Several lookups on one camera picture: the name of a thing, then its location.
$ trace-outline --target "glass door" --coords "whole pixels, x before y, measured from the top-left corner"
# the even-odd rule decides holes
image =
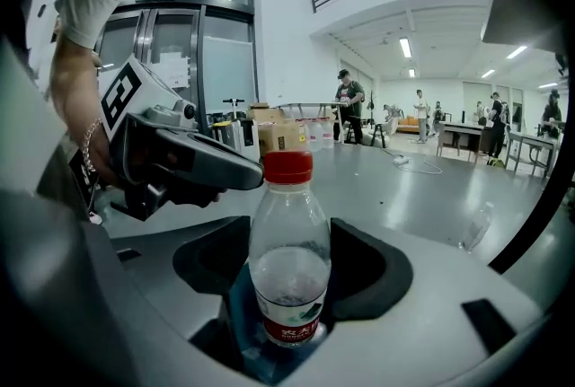
[[[141,57],[146,20],[149,11],[135,11],[115,13],[110,17],[94,48],[102,60],[102,69],[99,69],[98,88],[104,94],[121,66],[131,54]]]
[[[148,16],[142,61],[204,114],[198,90],[199,11],[154,9]]]

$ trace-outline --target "paper sign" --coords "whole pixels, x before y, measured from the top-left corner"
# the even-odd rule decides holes
[[[150,69],[170,88],[184,89],[190,86],[190,59],[187,57],[154,63]]]

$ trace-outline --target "ceiling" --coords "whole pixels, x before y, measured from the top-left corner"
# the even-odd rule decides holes
[[[415,68],[417,77],[424,79],[476,80],[529,89],[560,82],[554,54],[528,48],[509,60],[507,56],[517,47],[482,43],[487,12],[483,5],[406,8],[331,36],[361,56],[384,80],[408,78],[409,68]],[[404,37],[410,41],[411,59],[405,58],[399,43]],[[495,73],[482,79],[490,69]]]

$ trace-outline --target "man in black cap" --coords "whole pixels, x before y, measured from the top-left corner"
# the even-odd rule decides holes
[[[505,139],[505,124],[501,120],[503,105],[500,101],[500,95],[497,92],[493,92],[491,98],[493,99],[493,107],[490,112],[490,120],[493,122],[493,128],[491,129],[489,157],[498,159],[501,154],[501,149],[503,148],[503,140]]]
[[[549,103],[545,106],[545,111],[541,117],[543,127],[541,131],[547,139],[559,139],[559,126],[562,122],[562,114],[559,109],[558,100],[561,98],[557,90],[551,90]]]
[[[349,71],[342,69],[338,75],[341,85],[335,94],[337,102],[341,104],[341,124],[348,121],[353,127],[353,134],[356,138],[356,144],[361,145],[361,102],[365,98],[365,93],[359,82],[352,81]],[[340,139],[340,124],[336,121],[333,125],[333,139],[337,143]]]

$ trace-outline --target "bottle label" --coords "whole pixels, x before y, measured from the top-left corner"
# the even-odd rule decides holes
[[[320,321],[326,291],[327,288],[311,303],[297,307],[273,303],[256,291],[266,331],[281,342],[301,342],[311,338]]]

